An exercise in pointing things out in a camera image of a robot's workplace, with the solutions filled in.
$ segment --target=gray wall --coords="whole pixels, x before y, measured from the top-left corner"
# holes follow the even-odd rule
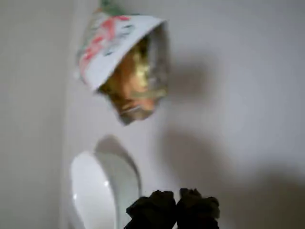
[[[97,6],[76,2],[74,48]],[[75,155],[111,134],[134,158],[146,195],[198,187],[220,199],[223,229],[304,228],[304,1],[117,2],[169,20],[169,96],[150,119],[122,127],[71,78],[65,179]]]
[[[73,1],[0,1],[0,229],[56,229]]]

